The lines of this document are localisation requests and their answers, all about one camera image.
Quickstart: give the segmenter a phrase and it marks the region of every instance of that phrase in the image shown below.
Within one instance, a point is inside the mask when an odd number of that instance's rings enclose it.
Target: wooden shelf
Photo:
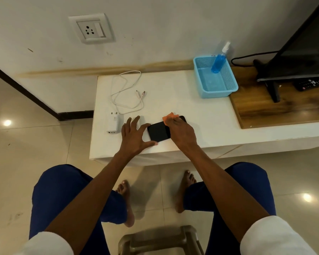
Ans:
[[[319,122],[319,88],[297,91],[292,82],[279,88],[274,103],[264,85],[256,81],[254,67],[232,67],[239,90],[230,95],[242,129]]]

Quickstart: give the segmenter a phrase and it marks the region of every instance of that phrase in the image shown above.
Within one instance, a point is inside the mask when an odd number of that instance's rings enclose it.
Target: blue pants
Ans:
[[[266,172],[252,163],[240,162],[226,169],[271,215],[275,215],[272,191]],[[34,187],[30,238],[44,231],[51,221],[85,188],[92,177],[71,165],[45,171]],[[212,211],[214,219],[206,254],[240,254],[239,243],[222,220],[204,182],[192,184],[184,195],[184,208]],[[127,220],[123,197],[111,191],[97,224],[81,254],[110,254],[101,222],[115,224]]]

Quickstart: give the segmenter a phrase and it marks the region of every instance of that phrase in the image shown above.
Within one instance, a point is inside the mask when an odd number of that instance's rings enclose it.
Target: orange cloth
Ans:
[[[164,124],[167,126],[167,124],[165,123],[166,119],[168,118],[176,118],[179,115],[175,115],[173,112],[171,112],[170,114],[168,114],[167,116],[162,117]]]

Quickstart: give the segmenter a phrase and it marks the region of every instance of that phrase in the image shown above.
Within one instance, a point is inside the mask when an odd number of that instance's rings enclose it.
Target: smartphone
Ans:
[[[183,115],[179,116],[179,118],[187,122]],[[150,139],[157,142],[170,139],[170,129],[164,124],[163,121],[148,126],[148,132]]]

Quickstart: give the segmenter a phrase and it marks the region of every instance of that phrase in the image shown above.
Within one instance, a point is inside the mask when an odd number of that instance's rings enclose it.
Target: white wall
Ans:
[[[56,112],[92,110],[96,77],[19,78],[29,71],[147,64],[280,49],[319,0],[0,0],[0,69]],[[68,16],[105,12],[116,42],[82,44]]]

